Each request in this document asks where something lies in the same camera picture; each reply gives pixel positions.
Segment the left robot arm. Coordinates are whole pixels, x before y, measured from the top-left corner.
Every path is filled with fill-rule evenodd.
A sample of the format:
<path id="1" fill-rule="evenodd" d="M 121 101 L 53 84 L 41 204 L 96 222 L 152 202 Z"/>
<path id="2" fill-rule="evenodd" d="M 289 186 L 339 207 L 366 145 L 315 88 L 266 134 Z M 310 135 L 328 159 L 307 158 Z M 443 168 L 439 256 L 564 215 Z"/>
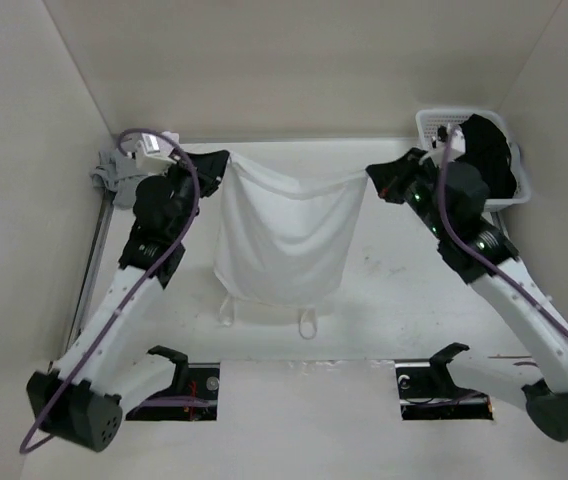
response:
<path id="1" fill-rule="evenodd" d="M 164 346 L 150 348 L 122 375 L 119 357 L 136 321 L 166 290 L 185 253 L 183 238 L 213 195 L 230 159 L 226 150 L 176 155 L 169 168 L 137 186 L 134 223 L 111 285 L 68 351 L 26 385 L 34 430 L 101 452 L 127 414 L 161 394 L 178 398 L 188 387 L 187 355 Z"/>

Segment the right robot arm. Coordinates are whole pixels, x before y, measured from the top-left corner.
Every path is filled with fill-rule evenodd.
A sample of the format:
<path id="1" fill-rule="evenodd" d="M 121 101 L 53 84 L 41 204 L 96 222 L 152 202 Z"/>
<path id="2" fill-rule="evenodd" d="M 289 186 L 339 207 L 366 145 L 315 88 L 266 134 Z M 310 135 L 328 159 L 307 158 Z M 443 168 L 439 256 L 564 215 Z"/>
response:
<path id="1" fill-rule="evenodd" d="M 451 343 L 433 354 L 428 384 L 456 400 L 481 393 L 525 411 L 557 442 L 568 440 L 568 323 L 534 284 L 510 239 L 483 217 L 490 189 L 464 162 L 437 166 L 425 151 L 365 169 L 379 198 L 406 204 L 438 241 L 443 262 L 483 298 L 531 357 L 532 367 L 497 364 Z"/>

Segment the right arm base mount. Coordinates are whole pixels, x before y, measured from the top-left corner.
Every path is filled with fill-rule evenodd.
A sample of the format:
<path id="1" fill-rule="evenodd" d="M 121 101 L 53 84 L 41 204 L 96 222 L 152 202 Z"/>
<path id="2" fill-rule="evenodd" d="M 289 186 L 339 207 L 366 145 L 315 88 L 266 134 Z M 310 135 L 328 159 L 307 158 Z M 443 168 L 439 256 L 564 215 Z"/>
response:
<path id="1" fill-rule="evenodd" d="M 489 397 L 457 386 L 448 366 L 469 346 L 454 342 L 430 358 L 394 363 L 400 414 L 404 421 L 493 420 Z"/>

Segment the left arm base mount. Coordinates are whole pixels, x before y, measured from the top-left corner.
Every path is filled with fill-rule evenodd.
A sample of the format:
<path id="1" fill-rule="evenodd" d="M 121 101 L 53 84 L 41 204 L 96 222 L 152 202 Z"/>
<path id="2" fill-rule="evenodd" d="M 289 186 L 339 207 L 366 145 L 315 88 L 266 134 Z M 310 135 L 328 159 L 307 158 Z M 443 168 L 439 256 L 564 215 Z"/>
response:
<path id="1" fill-rule="evenodd" d="M 219 363 L 190 363 L 182 352 L 164 346 L 148 350 L 152 360 L 168 360 L 170 384 L 136 405 L 127 421 L 216 421 L 220 393 Z"/>

